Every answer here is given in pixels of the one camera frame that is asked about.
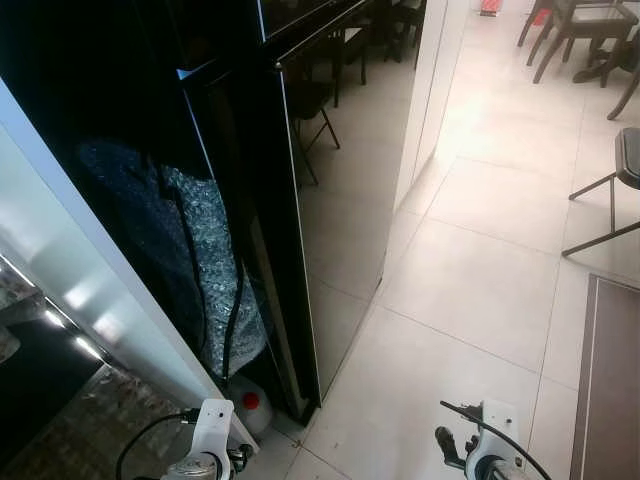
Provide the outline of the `white glossy counter panel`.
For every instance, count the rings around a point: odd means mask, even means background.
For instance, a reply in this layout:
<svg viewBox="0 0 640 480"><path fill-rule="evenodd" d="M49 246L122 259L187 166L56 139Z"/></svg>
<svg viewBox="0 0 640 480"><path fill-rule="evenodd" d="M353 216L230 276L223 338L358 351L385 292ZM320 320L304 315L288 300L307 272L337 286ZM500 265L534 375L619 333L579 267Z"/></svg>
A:
<svg viewBox="0 0 640 480"><path fill-rule="evenodd" d="M35 443L99 372L127 372L180 408L221 398L169 317L0 81L0 273L35 287L0 361L0 465Z"/></svg>

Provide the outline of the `dark wooden dining chair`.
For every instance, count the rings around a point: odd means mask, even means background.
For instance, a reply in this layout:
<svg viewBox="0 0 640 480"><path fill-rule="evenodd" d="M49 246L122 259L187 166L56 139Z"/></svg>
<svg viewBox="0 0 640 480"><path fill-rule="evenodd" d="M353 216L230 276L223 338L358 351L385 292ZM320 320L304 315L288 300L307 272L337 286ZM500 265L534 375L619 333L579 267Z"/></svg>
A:
<svg viewBox="0 0 640 480"><path fill-rule="evenodd" d="M550 15L553 13L554 5L556 5L556 0L532 0L530 12L526 15L524 28L521 29L517 38L517 47L525 45L526 38L529 36L529 31L532 27L545 26L547 24Z"/></svg>
<svg viewBox="0 0 640 480"><path fill-rule="evenodd" d="M626 70L631 73L631 81L628 83L626 90L622 92L620 100L614 105L611 113L607 115L608 120L616 120L623 109L626 108L627 102L639 87L640 84L640 40L639 37L632 38L630 41L618 42L609 55L607 63L604 65L604 73L602 74L602 81L607 77L608 73L611 73L613 69Z"/></svg>

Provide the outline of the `grey seat metal chair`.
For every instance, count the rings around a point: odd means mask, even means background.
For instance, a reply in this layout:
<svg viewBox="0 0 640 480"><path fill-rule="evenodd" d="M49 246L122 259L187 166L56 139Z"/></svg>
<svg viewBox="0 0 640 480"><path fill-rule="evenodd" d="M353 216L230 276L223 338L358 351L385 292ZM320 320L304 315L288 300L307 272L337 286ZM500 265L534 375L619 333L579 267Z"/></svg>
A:
<svg viewBox="0 0 640 480"><path fill-rule="evenodd" d="M591 247L598 246L612 239L625 236L625 234L634 232L640 228L640 221L635 221L626 227L618 228L616 224L616 182L620 182L623 186L632 189L640 188L640 129L634 127L623 128L614 138L614 170L612 173L604 175L603 178L595 180L595 182L584 186L581 189L571 193L567 197L568 201L575 201L577 197L585 195L599 186L608 184L609 189L609 220L611 220L611 230L604 236L599 236L589 241L576 244L576 246L567 248L561 252L562 257L575 255L575 253L589 250Z"/></svg>

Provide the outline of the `brown table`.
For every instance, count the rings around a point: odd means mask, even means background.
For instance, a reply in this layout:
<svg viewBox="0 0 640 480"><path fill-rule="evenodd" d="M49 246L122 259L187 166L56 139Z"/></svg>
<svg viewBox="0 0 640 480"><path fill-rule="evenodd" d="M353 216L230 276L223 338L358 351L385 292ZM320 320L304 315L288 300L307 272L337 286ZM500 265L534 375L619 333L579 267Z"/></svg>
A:
<svg viewBox="0 0 640 480"><path fill-rule="evenodd" d="M570 480L640 479L640 292L588 276Z"/></svg>

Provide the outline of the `white jug red cap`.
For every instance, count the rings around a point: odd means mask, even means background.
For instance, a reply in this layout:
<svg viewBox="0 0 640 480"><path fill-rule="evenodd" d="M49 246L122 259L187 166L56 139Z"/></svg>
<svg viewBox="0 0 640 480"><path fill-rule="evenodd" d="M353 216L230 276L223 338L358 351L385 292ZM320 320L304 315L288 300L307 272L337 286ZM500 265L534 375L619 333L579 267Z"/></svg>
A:
<svg viewBox="0 0 640 480"><path fill-rule="evenodd" d="M265 390L242 375L233 376L228 381L227 398L244 428L252 435L260 435L269 428L273 420L274 408Z"/></svg>

